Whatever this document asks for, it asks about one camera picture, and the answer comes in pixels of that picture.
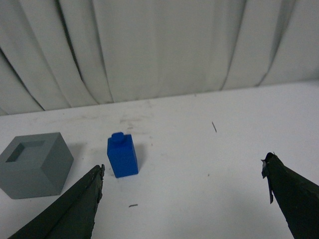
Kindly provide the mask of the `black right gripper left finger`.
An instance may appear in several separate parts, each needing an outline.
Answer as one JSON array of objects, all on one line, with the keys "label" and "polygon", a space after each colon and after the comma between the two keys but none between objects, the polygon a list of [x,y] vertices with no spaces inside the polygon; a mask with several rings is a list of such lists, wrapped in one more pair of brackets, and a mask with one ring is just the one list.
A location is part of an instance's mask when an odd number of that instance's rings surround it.
[{"label": "black right gripper left finger", "polygon": [[105,166],[96,165],[11,239],[89,239],[102,198]]}]

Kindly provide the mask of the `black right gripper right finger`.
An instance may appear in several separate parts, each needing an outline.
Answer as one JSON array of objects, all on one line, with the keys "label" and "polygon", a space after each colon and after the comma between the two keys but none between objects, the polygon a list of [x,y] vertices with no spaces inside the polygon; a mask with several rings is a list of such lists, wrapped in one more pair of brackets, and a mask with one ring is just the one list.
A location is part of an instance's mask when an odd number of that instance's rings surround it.
[{"label": "black right gripper right finger", "polygon": [[269,152],[262,160],[270,202],[276,199],[295,239],[319,237],[319,186],[286,167]]}]

